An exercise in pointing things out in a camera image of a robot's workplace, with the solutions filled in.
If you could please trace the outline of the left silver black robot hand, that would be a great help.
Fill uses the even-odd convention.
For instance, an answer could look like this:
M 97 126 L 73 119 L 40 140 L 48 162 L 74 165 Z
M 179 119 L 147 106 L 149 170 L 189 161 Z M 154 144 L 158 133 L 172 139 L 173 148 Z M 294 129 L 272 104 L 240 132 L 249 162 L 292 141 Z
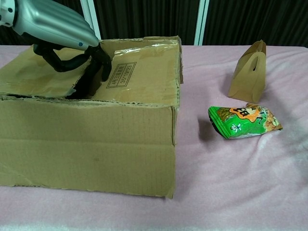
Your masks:
M 29 37 L 34 53 L 57 72 L 74 70 L 92 58 L 103 68 L 102 81 L 112 69 L 109 55 L 82 15 L 53 0 L 14 0 L 8 7 L 13 30 Z M 72 48 L 84 51 L 70 60 L 61 60 L 55 50 Z

